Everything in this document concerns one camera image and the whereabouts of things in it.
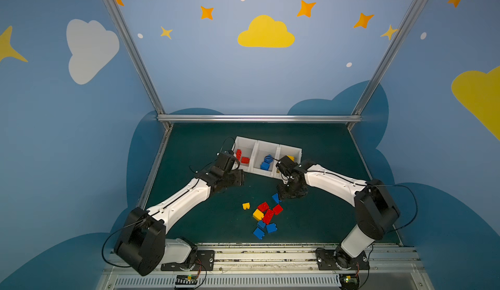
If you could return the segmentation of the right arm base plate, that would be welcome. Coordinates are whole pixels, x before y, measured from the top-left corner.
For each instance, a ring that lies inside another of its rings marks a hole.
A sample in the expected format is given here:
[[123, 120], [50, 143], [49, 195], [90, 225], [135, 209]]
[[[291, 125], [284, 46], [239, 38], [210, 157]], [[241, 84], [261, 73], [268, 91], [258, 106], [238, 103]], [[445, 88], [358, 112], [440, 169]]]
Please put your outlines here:
[[315, 250], [319, 270], [369, 270], [368, 256], [363, 251], [357, 257], [350, 257], [341, 248]]

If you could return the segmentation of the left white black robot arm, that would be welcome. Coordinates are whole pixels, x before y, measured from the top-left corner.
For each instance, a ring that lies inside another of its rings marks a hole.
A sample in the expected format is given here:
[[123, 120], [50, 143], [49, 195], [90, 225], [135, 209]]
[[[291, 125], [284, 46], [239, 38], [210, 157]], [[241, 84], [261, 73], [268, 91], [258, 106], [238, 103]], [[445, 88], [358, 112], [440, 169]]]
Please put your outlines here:
[[241, 169], [222, 175], [202, 172], [170, 198], [148, 209], [137, 207], [127, 216], [114, 247], [114, 253], [146, 276], [158, 266], [174, 265], [192, 269], [197, 264], [197, 246], [185, 238], [166, 238], [169, 230], [196, 205], [227, 187], [241, 186], [245, 180]]

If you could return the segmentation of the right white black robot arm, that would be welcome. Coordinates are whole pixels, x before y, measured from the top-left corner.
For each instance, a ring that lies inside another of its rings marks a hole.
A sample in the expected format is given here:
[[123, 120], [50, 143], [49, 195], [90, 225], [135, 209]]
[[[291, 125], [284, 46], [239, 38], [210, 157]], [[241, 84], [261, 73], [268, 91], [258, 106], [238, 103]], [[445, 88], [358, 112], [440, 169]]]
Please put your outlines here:
[[335, 261], [345, 269], [369, 245], [388, 234], [401, 215], [387, 186], [378, 179], [349, 178], [311, 161], [296, 163], [287, 156], [278, 160], [276, 167], [285, 177], [277, 187], [280, 200], [302, 198], [313, 187], [354, 207], [357, 224], [335, 251]]

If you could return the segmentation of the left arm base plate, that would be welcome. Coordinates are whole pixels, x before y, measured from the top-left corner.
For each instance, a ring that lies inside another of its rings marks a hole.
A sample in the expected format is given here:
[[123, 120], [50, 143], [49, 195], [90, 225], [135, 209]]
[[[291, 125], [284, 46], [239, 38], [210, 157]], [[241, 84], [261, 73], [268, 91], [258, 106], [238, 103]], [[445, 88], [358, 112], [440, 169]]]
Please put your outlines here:
[[196, 271], [202, 270], [212, 271], [214, 269], [215, 251], [214, 250], [197, 250], [192, 252], [187, 260], [183, 263], [164, 263], [161, 265], [161, 271]]

